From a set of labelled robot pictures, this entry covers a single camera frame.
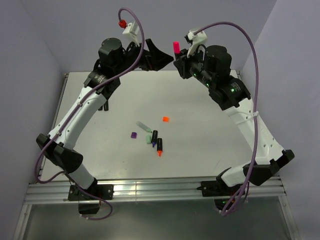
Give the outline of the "black blue tip highlighter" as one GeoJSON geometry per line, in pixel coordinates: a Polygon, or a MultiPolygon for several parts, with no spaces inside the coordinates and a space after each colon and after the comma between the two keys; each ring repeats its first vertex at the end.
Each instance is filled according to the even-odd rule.
{"type": "Polygon", "coordinates": [[[109,110],[109,101],[107,100],[103,105],[103,110],[106,112],[109,110]]]}

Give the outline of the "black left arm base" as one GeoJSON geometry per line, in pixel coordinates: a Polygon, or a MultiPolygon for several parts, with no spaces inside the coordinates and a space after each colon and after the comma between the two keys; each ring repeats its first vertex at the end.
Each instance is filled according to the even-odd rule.
{"type": "Polygon", "coordinates": [[[100,210],[101,201],[98,203],[85,203],[85,201],[112,200],[114,194],[113,184],[98,184],[93,190],[81,191],[76,185],[71,185],[67,200],[78,202],[78,212],[82,215],[95,215],[100,210]]]}

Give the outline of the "pink pen cap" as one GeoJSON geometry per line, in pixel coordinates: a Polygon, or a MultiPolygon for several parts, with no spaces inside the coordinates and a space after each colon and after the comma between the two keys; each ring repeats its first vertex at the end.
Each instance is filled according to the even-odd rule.
{"type": "Polygon", "coordinates": [[[178,41],[174,41],[172,43],[172,46],[173,46],[173,52],[174,54],[179,54],[180,53],[180,43],[178,41]]]}

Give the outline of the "black pink tip highlighter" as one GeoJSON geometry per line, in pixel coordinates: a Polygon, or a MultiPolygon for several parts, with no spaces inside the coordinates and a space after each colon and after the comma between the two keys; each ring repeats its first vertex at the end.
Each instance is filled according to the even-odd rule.
{"type": "Polygon", "coordinates": [[[178,61],[181,57],[181,53],[180,52],[177,52],[174,54],[175,55],[175,60],[178,61]]]}

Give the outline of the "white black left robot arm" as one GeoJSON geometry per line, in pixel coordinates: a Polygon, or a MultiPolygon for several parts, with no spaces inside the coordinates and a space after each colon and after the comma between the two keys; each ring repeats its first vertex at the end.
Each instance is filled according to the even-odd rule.
{"type": "Polygon", "coordinates": [[[74,149],[83,129],[120,86],[120,76],[136,68],[159,71],[174,60],[159,50],[151,39],[146,39],[145,43],[148,49],[135,42],[123,48],[119,39],[105,39],[98,50],[99,58],[93,71],[84,81],[72,108],[54,129],[36,139],[43,155],[80,187],[79,194],[86,200],[100,197],[102,191],[97,179],[84,166],[83,156],[74,149]]]}

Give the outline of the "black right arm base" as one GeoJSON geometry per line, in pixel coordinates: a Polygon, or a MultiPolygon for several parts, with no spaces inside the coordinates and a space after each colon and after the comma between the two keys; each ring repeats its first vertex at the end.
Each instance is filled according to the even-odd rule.
{"type": "Polygon", "coordinates": [[[200,186],[196,189],[201,191],[203,197],[223,197],[221,199],[215,199],[214,203],[219,211],[222,211],[224,206],[227,204],[230,197],[232,197],[237,190],[241,188],[242,184],[229,187],[220,180],[208,180],[201,181],[200,186]]]}

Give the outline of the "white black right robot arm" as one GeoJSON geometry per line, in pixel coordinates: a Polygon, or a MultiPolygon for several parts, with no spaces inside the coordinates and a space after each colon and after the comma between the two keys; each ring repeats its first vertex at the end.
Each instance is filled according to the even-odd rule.
{"type": "Polygon", "coordinates": [[[209,96],[235,123],[250,148],[257,147],[253,169],[245,163],[230,167],[216,177],[216,189],[222,195],[229,194],[234,186],[243,184],[247,174],[249,182],[260,186],[273,177],[294,157],[292,150],[285,150],[273,137],[253,109],[254,102],[244,83],[231,75],[232,57],[224,46],[211,45],[196,49],[187,56],[187,49],[173,43],[174,66],[183,79],[194,77],[208,88],[209,96]]]}

